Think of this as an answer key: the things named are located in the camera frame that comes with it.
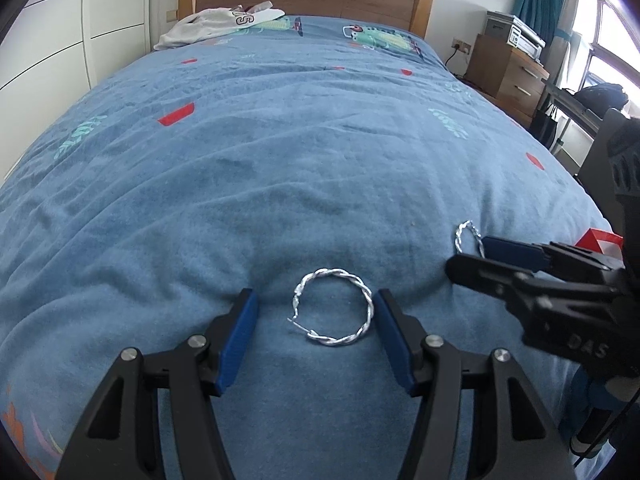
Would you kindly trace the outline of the blue white gloved hand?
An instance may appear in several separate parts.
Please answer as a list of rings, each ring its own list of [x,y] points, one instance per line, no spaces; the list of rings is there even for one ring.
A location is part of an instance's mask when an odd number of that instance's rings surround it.
[[[578,458],[593,458],[605,443],[618,450],[638,432],[639,378],[592,378],[582,367],[570,386],[566,416],[570,450]]]

